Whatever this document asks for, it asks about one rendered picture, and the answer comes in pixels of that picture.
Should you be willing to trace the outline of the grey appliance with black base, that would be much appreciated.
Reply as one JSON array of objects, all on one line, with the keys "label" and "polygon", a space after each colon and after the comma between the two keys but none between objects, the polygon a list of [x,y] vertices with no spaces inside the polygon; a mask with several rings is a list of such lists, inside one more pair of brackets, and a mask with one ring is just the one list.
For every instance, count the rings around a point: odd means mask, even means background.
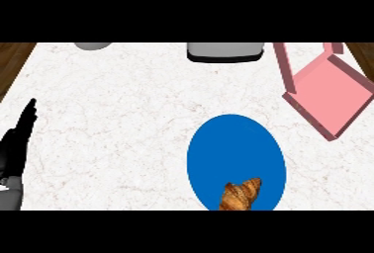
[{"label": "grey appliance with black base", "polygon": [[190,42],[187,58],[203,63],[241,63],[258,61],[265,52],[262,42]]}]

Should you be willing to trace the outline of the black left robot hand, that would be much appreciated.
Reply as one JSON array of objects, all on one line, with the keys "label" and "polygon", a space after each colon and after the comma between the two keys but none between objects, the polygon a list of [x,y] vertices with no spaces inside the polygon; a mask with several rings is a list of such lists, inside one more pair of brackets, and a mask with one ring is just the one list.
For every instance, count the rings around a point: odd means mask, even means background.
[{"label": "black left robot hand", "polygon": [[21,113],[17,126],[9,128],[0,139],[0,185],[18,184],[28,156],[28,142],[37,120],[37,99],[33,98]]}]

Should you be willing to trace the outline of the grey round object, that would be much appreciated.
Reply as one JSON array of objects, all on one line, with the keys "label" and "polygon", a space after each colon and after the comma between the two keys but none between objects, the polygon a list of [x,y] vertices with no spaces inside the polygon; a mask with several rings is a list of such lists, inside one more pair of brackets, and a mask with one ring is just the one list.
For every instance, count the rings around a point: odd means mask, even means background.
[{"label": "grey round object", "polygon": [[83,50],[99,50],[107,48],[113,42],[76,42],[74,45]]}]

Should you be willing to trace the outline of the blue oval plate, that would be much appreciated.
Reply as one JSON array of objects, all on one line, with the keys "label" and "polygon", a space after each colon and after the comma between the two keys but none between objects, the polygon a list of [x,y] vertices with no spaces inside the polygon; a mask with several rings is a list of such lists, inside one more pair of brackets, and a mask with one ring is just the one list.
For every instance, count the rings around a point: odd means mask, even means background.
[{"label": "blue oval plate", "polygon": [[281,147],[266,128],[250,118],[222,115],[198,128],[188,146],[190,184],[204,207],[219,208],[225,185],[262,180],[255,211],[271,211],[287,184],[287,166]]}]

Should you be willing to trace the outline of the pink open box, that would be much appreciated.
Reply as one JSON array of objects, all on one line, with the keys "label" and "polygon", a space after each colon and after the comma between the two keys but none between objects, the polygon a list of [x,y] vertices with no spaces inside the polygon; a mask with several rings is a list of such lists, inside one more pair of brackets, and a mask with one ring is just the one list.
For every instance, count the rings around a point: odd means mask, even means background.
[{"label": "pink open box", "polygon": [[283,97],[323,137],[339,139],[374,100],[374,83],[337,57],[342,42],[326,42],[324,52],[293,73],[283,42],[274,43],[287,92]]}]

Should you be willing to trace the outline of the brown croissant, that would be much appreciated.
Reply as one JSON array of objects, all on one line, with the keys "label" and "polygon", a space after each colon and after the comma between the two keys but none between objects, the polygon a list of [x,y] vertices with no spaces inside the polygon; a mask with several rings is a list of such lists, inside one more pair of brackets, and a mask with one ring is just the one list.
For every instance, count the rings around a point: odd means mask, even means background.
[{"label": "brown croissant", "polygon": [[222,194],[219,209],[222,211],[250,211],[259,197],[262,179],[253,178],[240,185],[228,183]]}]

